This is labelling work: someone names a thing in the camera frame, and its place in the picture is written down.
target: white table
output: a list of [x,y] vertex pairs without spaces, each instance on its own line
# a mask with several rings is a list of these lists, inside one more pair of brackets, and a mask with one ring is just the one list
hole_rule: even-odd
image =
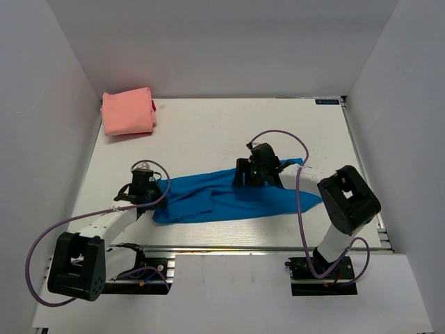
[[[101,128],[90,165],[74,208],[74,215],[111,205],[118,190],[131,181],[133,162],[151,159],[171,177],[234,168],[236,159],[248,157],[245,144],[266,129],[283,129],[299,136],[310,151],[308,165],[334,171],[357,158],[339,105],[316,105],[313,99],[187,99],[155,100],[158,126],[151,136],[107,138]],[[280,159],[303,157],[304,150],[291,137],[267,134]],[[309,246],[317,246],[330,220],[323,205],[303,215]],[[77,231],[95,218],[70,224]],[[371,247],[380,247],[376,224],[359,234]],[[208,223],[159,225],[149,214],[129,226],[116,240],[150,246],[264,246],[301,247],[295,214]]]

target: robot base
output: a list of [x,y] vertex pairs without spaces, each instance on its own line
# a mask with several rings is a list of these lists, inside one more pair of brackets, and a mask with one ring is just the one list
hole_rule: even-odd
[[[335,270],[325,278],[316,279],[307,265],[306,257],[291,257],[285,263],[291,271],[292,296],[348,296],[357,294],[355,283],[343,285],[355,277],[353,263],[344,257]],[[317,272],[323,272],[314,263]]]
[[[146,257],[142,265],[158,268],[164,277],[167,277],[167,263],[168,258],[166,257]],[[153,278],[150,278],[147,284],[140,286],[139,283],[149,278],[152,273],[153,271],[145,271],[135,273],[134,276],[106,282],[102,294],[168,294],[168,290],[157,274]]]

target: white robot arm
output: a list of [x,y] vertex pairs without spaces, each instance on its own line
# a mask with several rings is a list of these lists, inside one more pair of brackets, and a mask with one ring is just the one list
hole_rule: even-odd
[[381,210],[380,202],[352,166],[326,173],[289,161],[282,164],[267,143],[255,147],[249,143],[248,148],[252,153],[250,158],[236,161],[233,186],[263,186],[267,182],[271,186],[295,190],[298,170],[302,168],[300,191],[322,197],[332,225],[313,256],[325,269]]
[[[162,193],[150,169],[137,168],[133,179],[115,197],[114,212],[104,214],[77,233],[64,232],[56,242],[54,258],[48,277],[48,290],[79,299],[94,301],[104,289],[105,282],[122,272],[143,267],[145,254],[136,244],[110,247],[116,237],[147,210],[119,207],[128,202],[139,205],[154,202]],[[166,203],[164,198],[156,209]]]

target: black joint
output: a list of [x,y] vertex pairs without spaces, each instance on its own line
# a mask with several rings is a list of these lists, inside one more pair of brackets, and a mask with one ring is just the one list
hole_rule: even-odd
[[[132,170],[133,178],[130,184],[123,186],[118,195],[114,198],[115,201],[123,200],[134,205],[154,202],[162,196],[162,191],[159,188],[158,182],[154,180],[153,170],[137,168]],[[155,210],[157,207],[162,207],[167,204],[167,198],[163,198],[161,202],[146,208],[138,210],[138,217],[147,210]]]
[[246,145],[252,155],[249,159],[236,160],[236,172],[232,186],[281,186],[278,176],[280,160],[267,143],[253,147],[252,143]]
[[145,251],[142,246],[127,242],[124,244],[118,244],[117,247],[128,248],[136,252],[136,261],[134,269],[143,266],[145,262]]
[[54,250],[48,290],[94,301],[101,294],[105,279],[104,240],[99,237],[82,237],[79,233],[62,233]]
[[[335,228],[347,235],[369,223],[382,207],[377,197],[352,166],[344,166],[317,185]],[[352,192],[347,198],[345,193]]]

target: crumpled blue fabric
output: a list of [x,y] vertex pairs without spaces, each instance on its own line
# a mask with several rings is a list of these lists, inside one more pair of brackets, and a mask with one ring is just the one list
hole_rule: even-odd
[[[302,159],[289,159],[297,164]],[[213,173],[178,177],[171,180],[168,204],[157,208],[153,220],[157,223],[201,223],[274,216],[297,211],[295,190],[274,186],[262,188],[232,187],[235,168]],[[161,180],[162,192],[167,180]],[[321,202],[311,193],[301,193],[302,211]]]

